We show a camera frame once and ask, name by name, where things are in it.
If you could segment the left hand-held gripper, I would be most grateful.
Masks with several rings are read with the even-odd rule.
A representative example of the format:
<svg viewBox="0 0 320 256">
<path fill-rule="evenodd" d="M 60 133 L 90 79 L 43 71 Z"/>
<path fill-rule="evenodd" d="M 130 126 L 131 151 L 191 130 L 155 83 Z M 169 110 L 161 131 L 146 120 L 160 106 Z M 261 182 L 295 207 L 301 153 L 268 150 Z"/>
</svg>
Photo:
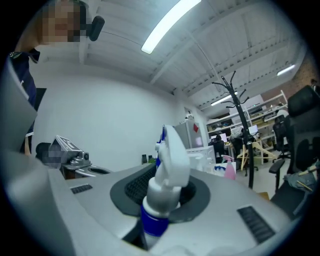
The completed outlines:
<svg viewBox="0 0 320 256">
<path fill-rule="evenodd" d="M 59 170 L 66 180 L 96 177 L 112 172 L 94 165 L 88 152 L 59 135 L 56 135 L 51 143 L 39 143 L 35 153 L 38 160 L 51 169 Z"/>
</svg>

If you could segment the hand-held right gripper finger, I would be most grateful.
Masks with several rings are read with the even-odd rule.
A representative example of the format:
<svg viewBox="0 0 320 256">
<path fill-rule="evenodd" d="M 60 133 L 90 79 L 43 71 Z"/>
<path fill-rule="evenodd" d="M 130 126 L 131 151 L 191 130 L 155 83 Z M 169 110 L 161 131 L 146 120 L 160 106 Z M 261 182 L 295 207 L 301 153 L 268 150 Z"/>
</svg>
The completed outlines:
<svg viewBox="0 0 320 256">
<path fill-rule="evenodd" d="M 148 250 L 148 245 L 146 242 L 143 223 L 141 219 L 137 220 L 136 225 L 128 234 L 126 234 L 122 238 L 122 240 L 142 250 Z"/>
</svg>

